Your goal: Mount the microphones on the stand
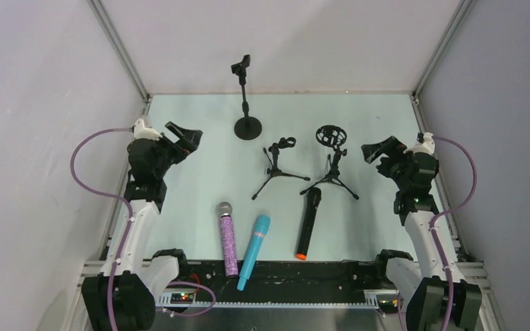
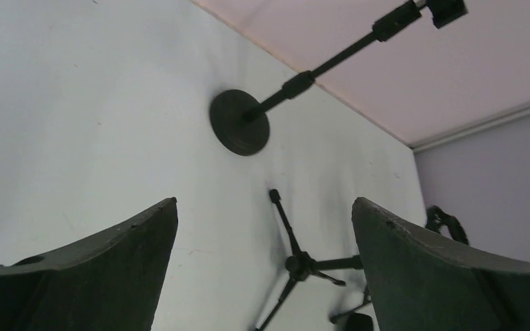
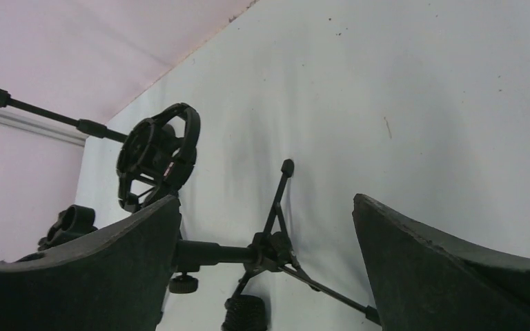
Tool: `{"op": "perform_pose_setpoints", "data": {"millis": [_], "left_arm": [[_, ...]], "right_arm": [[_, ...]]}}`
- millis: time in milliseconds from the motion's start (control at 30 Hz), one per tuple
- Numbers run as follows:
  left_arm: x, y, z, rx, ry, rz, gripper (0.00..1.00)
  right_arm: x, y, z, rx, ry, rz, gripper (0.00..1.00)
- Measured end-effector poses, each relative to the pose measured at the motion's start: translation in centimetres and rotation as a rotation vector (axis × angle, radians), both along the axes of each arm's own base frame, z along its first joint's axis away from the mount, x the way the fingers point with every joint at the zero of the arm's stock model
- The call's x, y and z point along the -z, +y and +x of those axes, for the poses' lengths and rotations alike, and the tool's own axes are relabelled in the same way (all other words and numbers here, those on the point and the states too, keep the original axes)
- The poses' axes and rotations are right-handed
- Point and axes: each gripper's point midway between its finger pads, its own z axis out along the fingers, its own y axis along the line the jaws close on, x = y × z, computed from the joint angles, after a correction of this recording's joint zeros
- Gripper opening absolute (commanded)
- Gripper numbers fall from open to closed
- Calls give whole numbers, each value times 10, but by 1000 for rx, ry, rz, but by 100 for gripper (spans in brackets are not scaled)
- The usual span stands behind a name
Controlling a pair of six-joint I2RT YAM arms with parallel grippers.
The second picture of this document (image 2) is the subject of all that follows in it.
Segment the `small black tripod microphone stand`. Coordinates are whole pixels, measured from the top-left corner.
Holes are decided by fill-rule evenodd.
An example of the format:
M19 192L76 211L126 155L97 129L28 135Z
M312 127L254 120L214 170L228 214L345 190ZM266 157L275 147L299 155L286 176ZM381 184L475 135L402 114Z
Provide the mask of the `small black tripod microphone stand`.
M261 323L261 325L255 328L255 330L265 330L270 324L270 322L273 320L275 315L278 313L285 300L287 300L295 286L300 282L304 282L310 276L328 280L332 284L339 287L345 287L345 281L341 279L336 279L335 277L331 277L325 274L324 271L363 269L363 264L360 260L360 255L355 255L349 258L331 259L325 261L317 261L313 259L308 252L303 251L300 248L295 237L293 228L291 227L288 217L286 216L286 213L283 209L279 191L276 189L269 190L269 197L271 203L274 204L277 208L283 226L287 232L291 247L291 255L287 257L284 262L285 271L288 272L288 281L286 282L286 285L284 286L274 308L269 312L269 314Z

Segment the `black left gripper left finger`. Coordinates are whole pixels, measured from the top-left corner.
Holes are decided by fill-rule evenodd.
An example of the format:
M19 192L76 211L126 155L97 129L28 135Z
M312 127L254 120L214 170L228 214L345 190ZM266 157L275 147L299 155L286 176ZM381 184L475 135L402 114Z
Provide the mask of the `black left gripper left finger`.
M74 243L0 265L0 330L149 330L178 227L177 200Z

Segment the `black shock-mount tripod stand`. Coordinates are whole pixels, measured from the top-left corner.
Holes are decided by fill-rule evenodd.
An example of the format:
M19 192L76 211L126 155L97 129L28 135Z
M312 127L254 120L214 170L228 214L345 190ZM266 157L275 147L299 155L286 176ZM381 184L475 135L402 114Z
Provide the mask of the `black shock-mount tripod stand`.
M441 234L441 229L446 227L450 237L457 242L470 245L467 234L460 221L453 215L447 214L440 207L432 205L426 209L425 228L432 232ZM363 299L361 304L329 317L333 325L338 325L341 330L374 330L373 318L368 314L358 313L358 310L365 308L372 303L368 283L365 283Z

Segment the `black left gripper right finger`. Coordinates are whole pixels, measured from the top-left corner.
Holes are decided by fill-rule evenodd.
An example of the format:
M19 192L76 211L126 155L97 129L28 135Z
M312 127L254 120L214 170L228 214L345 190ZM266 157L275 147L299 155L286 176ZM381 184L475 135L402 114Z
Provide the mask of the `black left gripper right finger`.
M351 221L381 330L530 330L530 262L446 238L364 197Z

